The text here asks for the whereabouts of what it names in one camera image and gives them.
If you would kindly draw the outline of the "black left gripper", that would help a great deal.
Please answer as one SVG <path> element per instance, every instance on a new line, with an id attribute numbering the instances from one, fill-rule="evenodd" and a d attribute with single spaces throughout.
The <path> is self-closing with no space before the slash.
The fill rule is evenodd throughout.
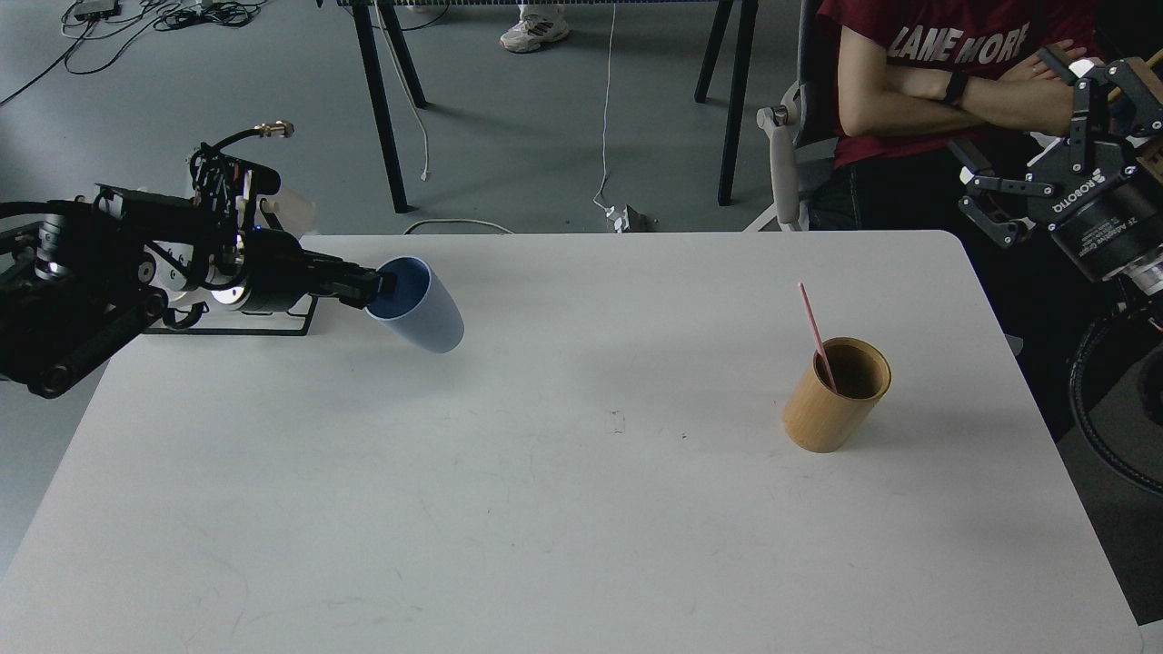
<path id="1" fill-rule="evenodd" d="M 230 311 L 279 313 L 308 294 L 365 310 L 383 292 L 377 270 L 324 253 L 304 253 L 295 236 L 278 229 L 257 228 L 244 236 L 244 272 L 240 284 L 215 290 L 214 300 Z"/>

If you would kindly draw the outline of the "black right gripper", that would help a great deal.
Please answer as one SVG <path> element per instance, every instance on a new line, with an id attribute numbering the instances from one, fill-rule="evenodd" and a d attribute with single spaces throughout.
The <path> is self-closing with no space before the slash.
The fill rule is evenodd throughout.
<path id="1" fill-rule="evenodd" d="M 1160 182 L 1146 171 L 1160 169 L 1160 54 L 1105 65 L 1069 64 L 1057 45 L 1036 55 L 1073 88 L 1066 136 L 952 138 L 948 149 L 965 186 L 957 209 L 1003 248 L 1058 244 L 1092 282 L 1126 273 L 1143 257 L 1160 262 Z M 1050 194 L 1018 193 L 1030 184 L 1027 175 Z M 1050 236 L 1035 234 L 1036 223 Z"/>

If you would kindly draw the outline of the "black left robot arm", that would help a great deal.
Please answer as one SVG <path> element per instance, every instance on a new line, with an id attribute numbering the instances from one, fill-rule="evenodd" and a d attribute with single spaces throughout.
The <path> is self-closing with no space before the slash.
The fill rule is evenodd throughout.
<path id="1" fill-rule="evenodd" d="M 267 314 L 306 296 L 368 310 L 400 291 L 399 273 L 304 249 L 262 207 L 280 191 L 279 175 L 224 152 L 292 134 L 280 120 L 200 144 L 190 198 L 100 183 L 92 198 L 3 202 L 3 219 L 29 219 L 3 232 L 3 381 L 57 398 L 157 324 L 198 324 L 206 303 L 177 310 L 181 292 Z"/>

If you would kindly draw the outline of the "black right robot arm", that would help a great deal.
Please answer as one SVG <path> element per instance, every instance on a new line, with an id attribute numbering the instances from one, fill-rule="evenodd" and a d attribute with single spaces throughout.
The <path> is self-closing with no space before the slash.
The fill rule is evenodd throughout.
<path id="1" fill-rule="evenodd" d="M 1001 248 L 1044 227 L 1089 280 L 1116 287 L 1112 310 L 1080 335 L 1068 401 L 1094 454 L 1121 479 L 1160 495 L 1160 481 L 1126 463 L 1089 415 L 1139 368 L 1139 405 L 1160 422 L 1160 77 L 1139 57 L 1069 62 L 1057 45 L 1036 55 L 1073 92 L 1066 135 L 1047 144 L 1019 180 L 997 175 L 966 138 L 951 141 L 966 189 L 959 211 Z"/>

